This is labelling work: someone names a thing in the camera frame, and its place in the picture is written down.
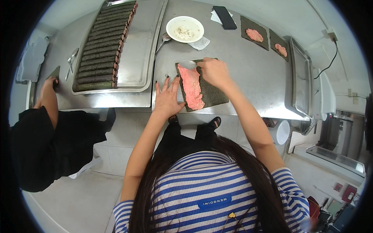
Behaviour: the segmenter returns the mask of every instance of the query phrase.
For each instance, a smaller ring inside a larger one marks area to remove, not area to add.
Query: nori sheet
[[[99,75],[99,76],[93,76],[93,77],[85,77],[85,78],[80,78],[76,82],[78,85],[80,84],[89,84],[93,82],[105,82],[105,81],[117,81],[117,77],[114,75]]]
[[[118,43],[118,45],[111,45],[111,46],[106,46],[106,47],[102,47],[102,48],[84,50],[83,56],[90,55],[90,54],[95,54],[95,53],[102,53],[102,52],[107,52],[107,51],[118,50],[118,47],[119,47],[119,43]]]
[[[116,36],[116,35],[122,35],[123,33],[124,33],[124,30],[118,30],[118,31],[113,31],[113,32],[109,32],[109,33],[106,33],[106,34],[95,35],[95,36],[92,36],[92,37],[88,37],[88,41],[102,39],[102,38],[105,38],[105,37],[112,37],[112,36]]]
[[[99,30],[99,31],[91,32],[89,36],[92,37],[92,36],[95,36],[95,35],[100,35],[100,34],[104,34],[104,33],[106,34],[106,33],[113,32],[113,31],[118,31],[118,30],[123,30],[124,31],[125,28],[126,28],[126,25],[110,27],[110,28]]]
[[[86,71],[86,72],[79,72],[78,79],[90,77],[90,76],[112,75],[112,74],[113,74],[113,68],[109,68],[105,70],[92,70],[92,71]]]
[[[108,15],[113,15],[113,14],[117,14],[117,13],[121,13],[121,12],[130,11],[130,10],[134,9],[134,6],[135,5],[113,8],[112,11],[110,11],[110,12],[101,12],[98,16],[102,17],[102,16],[108,16]]]
[[[102,43],[102,42],[111,41],[111,40],[118,40],[118,43],[119,43],[119,40],[124,40],[124,38],[125,37],[124,37],[123,34],[115,35],[115,36],[112,36],[112,37],[105,37],[105,38],[101,38],[101,39],[97,39],[97,40],[91,40],[91,41],[88,41],[85,45],[88,46],[88,45]]]
[[[103,26],[115,26],[117,25],[118,23],[121,23],[121,22],[125,22],[127,23],[128,22],[128,17],[126,18],[121,18],[121,19],[118,19],[118,20],[113,20],[113,21],[109,21],[109,22],[106,22],[106,23],[100,23],[100,24],[96,24],[93,26],[93,28],[101,28]]]
[[[283,39],[281,39],[279,35],[277,35],[274,31],[272,31],[272,29],[269,29],[269,38],[271,40],[271,48],[274,51],[276,51],[276,53],[278,53],[283,59],[289,62],[289,55],[290,55],[289,45]],[[279,44],[282,47],[284,47],[288,55],[284,57],[281,53],[279,53],[279,51],[275,48],[275,44]]]
[[[85,72],[85,71],[92,71],[92,70],[102,70],[102,69],[108,69],[113,68],[114,69],[115,62],[105,62],[105,63],[98,63],[98,64],[91,64],[87,66],[80,66],[79,67],[79,73]]]
[[[111,22],[114,22],[114,21],[110,21],[110,24],[108,24],[108,25],[103,25],[103,26],[92,28],[91,33],[92,32],[97,32],[97,31],[100,31],[100,30],[104,30],[104,29],[107,29],[107,28],[113,28],[113,27],[116,27],[116,26],[125,26],[125,25],[127,25],[128,18],[123,19],[123,20],[118,20],[118,22],[115,22],[115,23],[111,23]]]
[[[99,18],[96,19],[96,22],[94,24],[97,25],[97,24],[100,24],[100,23],[106,23],[106,22],[114,21],[114,20],[118,20],[118,19],[129,18],[130,14],[132,14],[132,11],[123,12],[123,13],[115,14],[115,15],[103,16],[101,18],[99,17]]]
[[[258,33],[263,37],[263,42],[250,39],[250,37],[246,34],[246,29],[248,28],[252,30],[257,30]],[[249,20],[244,16],[241,16],[241,36],[245,39],[248,39],[251,42],[254,42],[257,45],[262,46],[263,48],[269,51],[267,30],[264,27],[259,26],[258,24],[254,23],[253,21]]]
[[[125,16],[129,16],[131,13],[132,13],[132,10],[129,10],[129,11],[119,12],[119,13],[115,13],[115,14],[111,14],[111,15],[99,16],[99,17],[97,17],[96,22],[97,21],[104,21],[106,19],[116,18],[116,17],[122,17],[123,18]]]
[[[80,63],[80,67],[94,65],[98,63],[104,63],[104,62],[115,62],[115,57],[110,56],[110,57],[103,57],[103,58],[94,59],[94,60],[83,61]]]
[[[113,56],[114,58],[114,56],[117,56],[119,54],[120,53],[118,50],[113,50],[113,51],[108,51],[108,52],[103,52],[103,53],[95,53],[95,54],[83,56],[81,61],[83,62],[83,61],[100,59],[100,58],[110,57],[110,56]]]
[[[46,80],[49,79],[49,77],[52,76],[52,77],[55,77],[56,80],[60,80],[60,66],[57,66],[54,71],[52,71],[52,73],[50,73],[50,75],[47,76]],[[58,87],[60,85],[60,82],[56,83],[55,81],[53,82],[53,89]]]
[[[116,88],[116,83],[114,83],[113,81],[105,81],[105,82],[93,82],[93,83],[76,85],[75,90],[76,92],[79,92],[79,91],[102,90],[102,89],[112,89],[112,88]]]
[[[120,42],[120,40],[111,40],[111,41],[105,41],[105,42],[101,42],[101,43],[86,45],[84,47],[84,50],[91,50],[91,49],[96,49],[96,48],[103,48],[103,47],[112,46],[112,45],[119,46],[119,42]]]
[[[202,62],[203,60],[194,60],[194,62]],[[178,75],[180,75],[179,69],[178,69],[178,63],[175,64],[176,66],[176,72]],[[202,77],[202,71],[199,66],[197,66],[197,72],[200,74],[200,87],[201,87],[201,94],[202,94],[202,101],[205,103],[205,106],[203,108],[212,107],[219,104],[225,104],[229,102],[228,97],[218,88],[214,87],[213,85],[206,82]],[[186,103],[185,108],[187,112],[195,111],[188,107],[188,103],[185,100],[185,92],[183,87],[182,78],[180,78],[180,88],[181,92],[183,94],[184,102]]]
[[[110,14],[111,12],[114,12],[114,11],[118,11],[118,10],[133,10],[133,8],[135,7],[135,4],[133,5],[125,5],[125,6],[118,6],[118,7],[115,7],[115,8],[110,8],[110,9],[105,9],[105,10],[102,10],[100,12],[100,15],[104,15],[104,14]]]

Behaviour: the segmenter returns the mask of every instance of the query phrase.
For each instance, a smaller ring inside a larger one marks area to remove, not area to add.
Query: metal tray
[[[313,69],[311,57],[290,37],[290,52],[293,72],[292,105],[301,116],[313,116]]]
[[[74,92],[72,88],[72,94],[141,92],[146,90],[153,79],[154,54],[167,2],[168,0],[137,0],[136,14],[129,28],[128,37],[120,57],[116,89]],[[83,40],[79,51],[84,50],[89,32],[90,30],[88,30],[86,39]],[[79,52],[77,57],[79,61],[82,55],[83,52]],[[78,68],[79,64],[74,67],[73,86],[76,85]]]

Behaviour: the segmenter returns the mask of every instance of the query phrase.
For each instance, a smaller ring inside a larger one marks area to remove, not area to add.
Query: long dark hair
[[[256,192],[258,215],[254,231],[258,232],[260,223],[260,227],[264,233],[289,233],[290,230],[285,221],[280,193],[273,177],[263,163],[228,138],[218,136],[214,139],[212,145],[220,153],[228,155],[236,161]],[[130,233],[150,233],[156,231],[152,215],[154,208],[152,191],[155,190],[156,180],[165,174],[177,160],[172,159],[173,157],[167,155],[167,153],[156,151],[154,157],[146,165],[132,206],[128,227]],[[236,224],[236,231],[241,228],[241,222],[244,220],[248,211],[246,211]]]

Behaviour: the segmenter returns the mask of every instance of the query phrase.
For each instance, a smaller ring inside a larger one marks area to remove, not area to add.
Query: blue patch
[[[213,198],[206,198],[198,201],[198,207],[200,209],[218,207],[220,205],[226,205],[232,201],[232,195],[224,194]]]

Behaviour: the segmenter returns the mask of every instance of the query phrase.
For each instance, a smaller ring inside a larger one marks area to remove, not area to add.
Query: striped shirt
[[[286,167],[272,172],[278,186],[285,220],[292,232],[303,232],[299,224],[309,218],[309,205]],[[229,156],[201,151],[179,159],[157,180],[154,221],[157,232],[233,232],[236,219],[253,232],[257,212],[256,194],[242,170]],[[115,232],[127,232],[133,200],[117,204],[113,211]]]

